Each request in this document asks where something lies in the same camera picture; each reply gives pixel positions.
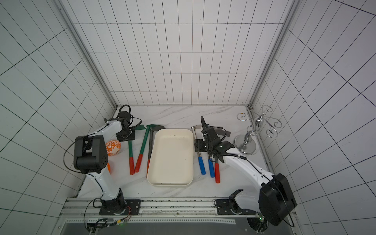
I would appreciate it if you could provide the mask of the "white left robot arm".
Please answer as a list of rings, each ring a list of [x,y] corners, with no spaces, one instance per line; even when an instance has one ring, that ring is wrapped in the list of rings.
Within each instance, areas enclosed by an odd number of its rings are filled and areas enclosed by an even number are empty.
[[[105,124],[94,133],[78,136],[74,143],[73,166],[80,173],[92,177],[101,191],[102,208],[113,214],[121,214],[126,209],[126,201],[119,186],[117,186],[108,170],[108,153],[106,143],[111,140],[127,141],[133,135],[131,123],[133,117],[128,111],[120,111],[115,118],[105,121]]]

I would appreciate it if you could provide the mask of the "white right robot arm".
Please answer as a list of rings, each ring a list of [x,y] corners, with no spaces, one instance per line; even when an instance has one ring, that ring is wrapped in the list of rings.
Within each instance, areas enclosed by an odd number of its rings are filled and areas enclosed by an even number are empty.
[[[278,226],[286,222],[287,218],[292,218],[291,213],[297,202],[287,178],[281,173],[274,175],[262,169],[239,152],[229,152],[235,145],[225,140],[224,134],[218,134],[217,129],[201,117],[202,138],[195,140],[195,151],[198,154],[208,154],[211,177],[215,178],[216,183],[220,183],[219,164],[224,163],[242,173],[258,190],[256,195],[252,195],[244,189],[238,189],[228,199],[216,200],[217,213],[256,214],[259,218],[250,218],[249,225],[255,228],[263,226],[264,229],[269,224]]]

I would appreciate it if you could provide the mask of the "green hoe red grip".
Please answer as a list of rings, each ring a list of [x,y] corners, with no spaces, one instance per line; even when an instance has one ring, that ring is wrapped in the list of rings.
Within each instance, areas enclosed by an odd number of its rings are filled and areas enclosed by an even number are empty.
[[[130,175],[135,174],[135,169],[134,169],[134,158],[133,158],[133,146],[132,146],[132,141],[136,139],[136,130],[146,130],[145,126],[140,124],[135,127],[131,127],[131,135],[129,137],[128,141],[128,150],[129,150],[129,170],[130,170]]]
[[[145,135],[144,135],[143,143],[142,143],[140,153],[139,153],[139,156],[138,156],[138,159],[137,159],[137,162],[136,162],[136,166],[135,166],[135,172],[136,173],[140,171],[140,167],[141,167],[141,163],[142,163],[143,154],[144,154],[144,150],[145,150],[145,146],[146,146],[147,137],[149,135],[149,131],[150,131],[150,129],[152,129],[153,127],[156,127],[156,126],[157,126],[156,124],[150,124],[150,125],[146,126],[146,132],[145,132]]]

